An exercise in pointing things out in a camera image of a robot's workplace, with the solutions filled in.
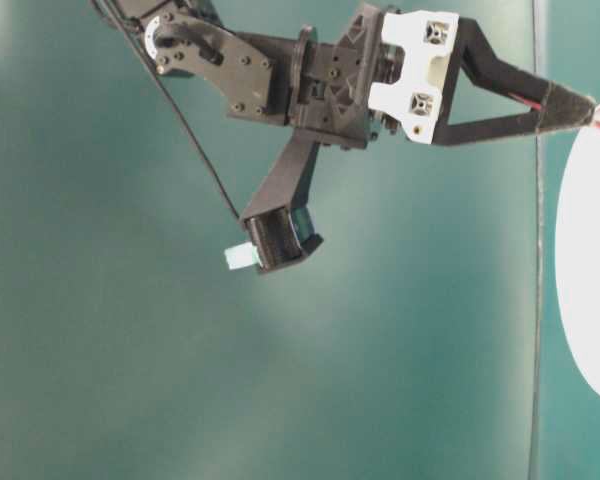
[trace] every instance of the teal wall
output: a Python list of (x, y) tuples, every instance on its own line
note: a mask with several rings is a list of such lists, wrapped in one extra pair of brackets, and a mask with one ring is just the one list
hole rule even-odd
[[(325, 41), (357, 5), (215, 3)], [(533, 68), (529, 1), (399, 5)], [(244, 205), (290, 132), (168, 85)], [(506, 107), (467, 82), (458, 104)], [(86, 0), (0, 0), (0, 480), (526, 478), (534, 142), (383, 135), (324, 149), (312, 193), (306, 264), (229, 273), (242, 234), (121, 36)]]
[[(600, 0), (548, 2), (544, 18), (546, 73), (600, 102)], [(543, 146), (545, 302), (540, 356), (536, 478), (600, 480), (600, 397), (578, 371), (562, 329), (556, 296), (554, 240), (562, 174), (576, 133)]]

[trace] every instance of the white plate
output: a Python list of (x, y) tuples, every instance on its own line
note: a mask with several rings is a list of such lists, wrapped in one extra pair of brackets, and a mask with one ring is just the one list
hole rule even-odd
[(569, 347), (600, 395), (599, 129), (582, 129), (569, 156), (558, 205), (556, 279)]

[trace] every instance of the robotic arm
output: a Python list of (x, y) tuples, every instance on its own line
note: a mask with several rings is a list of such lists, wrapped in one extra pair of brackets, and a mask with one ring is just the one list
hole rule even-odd
[[(593, 121), (593, 99), (499, 60), (477, 22), (453, 13), (363, 4), (328, 44), (309, 26), (297, 39), (228, 30), (208, 0), (102, 1), (158, 75), (199, 75), (227, 98), (229, 117), (293, 129), (239, 216), (250, 241), (226, 251), (232, 269), (279, 270), (322, 243), (307, 203), (323, 145), (365, 149), (381, 129), (402, 128), (413, 142), (451, 146)], [(449, 125), (460, 69), (529, 111)]]

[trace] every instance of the wire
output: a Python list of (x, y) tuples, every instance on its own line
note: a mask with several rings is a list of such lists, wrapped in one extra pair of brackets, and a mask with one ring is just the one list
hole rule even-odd
[[(102, 7), (100, 6), (100, 2), (98, 0), (89, 0), (89, 4), (91, 4), (91, 7), (96, 12), (98, 17), (100, 17), (100, 20), (102, 20), (105, 23), (105, 25), (107, 25), (109, 28), (113, 28), (114, 30), (118, 29), (113, 20), (111, 20), (111, 17), (109, 17), (109, 15), (107, 15), (107, 13), (104, 10), (102, 10)], [(125, 30), (129, 30), (133, 33), (138, 33), (140, 31), (140, 24), (136, 20), (125, 18), (122, 20), (122, 24), (124, 25)]]
[[(187, 119), (185, 118), (184, 114), (182, 113), (180, 108), (178, 108), (178, 105), (176, 104), (175, 100), (173, 99), (173, 97), (171, 96), (169, 91), (166, 89), (166, 87), (164, 86), (164, 84), (162, 83), (160, 78), (158, 77), (158, 74), (155, 72), (155, 70), (153, 68), (153, 63), (147, 58), (147, 56), (140, 49), (138, 44), (133, 40), (133, 38), (131, 37), (131, 34), (129, 33), (129, 30), (127, 30), (124, 26), (122, 18), (120, 18), (120, 16), (118, 15), (118, 12), (114, 9), (113, 5), (111, 4), (111, 1), (110, 0), (101, 0), (101, 1), (104, 4), (104, 6), (106, 7), (106, 9), (108, 10), (109, 15), (106, 15), (106, 13), (103, 12), (101, 9), (100, 9), (100, 12), (103, 15), (105, 15), (105, 17), (109, 21), (111, 21), (113, 23), (114, 28), (117, 28), (118, 30), (120, 30), (123, 33), (127, 43), (129, 44), (129, 46), (131, 47), (131, 49), (133, 50), (135, 55), (138, 57), (138, 59), (142, 62), (142, 65), (144, 66), (145, 70), (147, 71), (149, 76), (153, 79), (154, 83), (158, 87), (158, 90), (160, 90), (160, 92), (164, 96), (165, 100), (167, 101), (167, 103), (169, 104), (169, 106), (171, 107), (173, 112), (176, 114), (176, 117), (178, 117), (178, 121), (180, 122), (180, 125), (184, 129), (187, 137), (189, 138), (189, 142), (191, 143), (191, 146), (193, 147), (193, 149), (196, 151), (196, 153), (200, 157), (200, 160), (202, 161), (203, 165), (209, 171), (209, 174), (213, 178), (216, 188), (218, 189), (218, 193), (220, 193), (220, 196), (222, 197), (222, 200), (224, 201), (225, 205), (231, 212), (231, 215), (233, 216), (233, 218), (236, 221), (240, 221), (240, 215), (238, 214), (238, 211), (236, 210), (235, 206), (233, 205), (233, 202), (231, 201), (229, 194), (225, 190), (224, 185), (222, 184), (222, 180), (220, 180), (220, 177), (218, 176), (218, 172), (216, 171), (215, 167), (211, 163), (211, 160), (209, 160), (209, 157), (207, 157), (207, 154), (205, 153), (204, 149), (202, 148), (202, 145), (200, 144), (197, 137), (193, 133), (193, 130), (191, 129), (191, 126), (187, 122)], [(95, 4), (96, 0), (90, 0), (90, 2), (92, 4)]]

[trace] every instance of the white plastic mount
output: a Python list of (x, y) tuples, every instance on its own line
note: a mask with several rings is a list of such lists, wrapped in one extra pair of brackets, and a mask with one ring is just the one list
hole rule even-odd
[(151, 58), (153, 58), (154, 60), (158, 56), (158, 49), (156, 47), (156, 44), (153, 41), (153, 36), (156, 33), (156, 30), (158, 29), (159, 26), (160, 26), (160, 15), (158, 15), (157, 17), (154, 17), (149, 22), (149, 24), (147, 25), (147, 28), (144, 32), (144, 48), (147, 51), (147, 53), (149, 54), (149, 56)]
[(396, 83), (371, 85), (369, 108), (398, 120), (414, 142), (433, 141), (459, 18), (426, 10), (385, 15), (382, 42), (401, 47), (405, 59)]

